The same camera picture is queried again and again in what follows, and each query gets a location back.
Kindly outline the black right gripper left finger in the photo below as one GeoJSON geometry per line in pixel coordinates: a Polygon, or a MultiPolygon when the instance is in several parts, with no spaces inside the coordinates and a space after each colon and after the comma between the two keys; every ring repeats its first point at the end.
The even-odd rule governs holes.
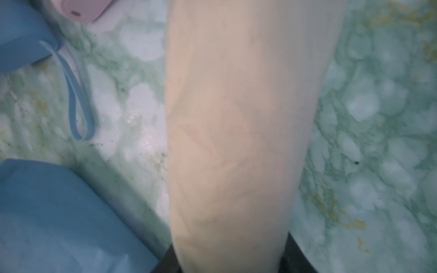
{"type": "Polygon", "coordinates": [[[178,262],[173,245],[170,245],[162,259],[158,262],[151,273],[182,273],[183,270],[178,262]]]}

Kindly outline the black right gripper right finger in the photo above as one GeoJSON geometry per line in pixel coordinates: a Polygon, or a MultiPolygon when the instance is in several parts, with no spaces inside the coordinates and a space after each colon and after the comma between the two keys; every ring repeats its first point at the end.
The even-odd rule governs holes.
{"type": "Polygon", "coordinates": [[[317,273],[289,233],[278,273],[317,273]]]}

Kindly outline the blue sleeved umbrella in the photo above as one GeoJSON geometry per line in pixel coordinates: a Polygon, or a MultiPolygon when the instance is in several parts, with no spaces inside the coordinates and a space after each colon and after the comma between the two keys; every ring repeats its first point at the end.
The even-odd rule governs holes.
{"type": "Polygon", "coordinates": [[[149,273],[157,257],[69,169],[1,163],[3,273],[149,273]]]}

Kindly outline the beige sleeved umbrella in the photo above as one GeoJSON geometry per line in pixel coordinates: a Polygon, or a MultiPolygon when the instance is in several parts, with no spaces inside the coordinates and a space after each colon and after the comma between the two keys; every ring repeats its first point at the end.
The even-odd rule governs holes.
{"type": "Polygon", "coordinates": [[[347,1],[170,1],[168,194],[185,273],[276,273],[347,1]]]}

